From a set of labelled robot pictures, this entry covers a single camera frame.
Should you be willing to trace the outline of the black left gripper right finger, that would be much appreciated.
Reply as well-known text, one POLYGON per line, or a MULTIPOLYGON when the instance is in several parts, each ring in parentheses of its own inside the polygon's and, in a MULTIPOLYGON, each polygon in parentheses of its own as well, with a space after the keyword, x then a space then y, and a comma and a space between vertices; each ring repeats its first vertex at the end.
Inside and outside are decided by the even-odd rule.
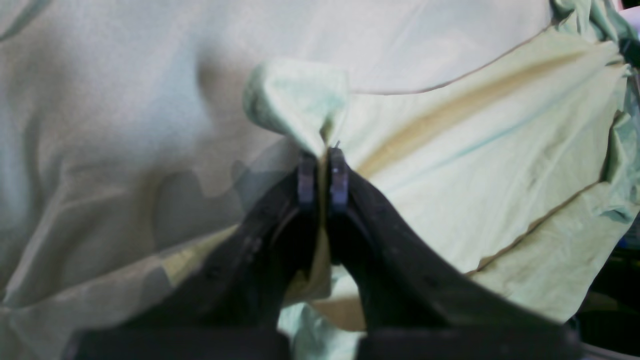
POLYGON ((354 279, 366 335, 358 360, 581 360, 578 334, 468 279, 330 148, 327 234, 354 279))

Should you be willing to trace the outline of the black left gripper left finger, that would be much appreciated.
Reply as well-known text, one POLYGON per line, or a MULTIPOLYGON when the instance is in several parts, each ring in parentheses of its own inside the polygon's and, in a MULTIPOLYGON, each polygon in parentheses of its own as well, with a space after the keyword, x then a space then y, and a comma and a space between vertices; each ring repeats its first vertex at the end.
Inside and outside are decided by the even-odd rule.
POLYGON ((317 160, 302 153, 233 234, 171 293, 131 319, 71 338, 65 360, 290 360, 285 294, 310 269, 317 160))

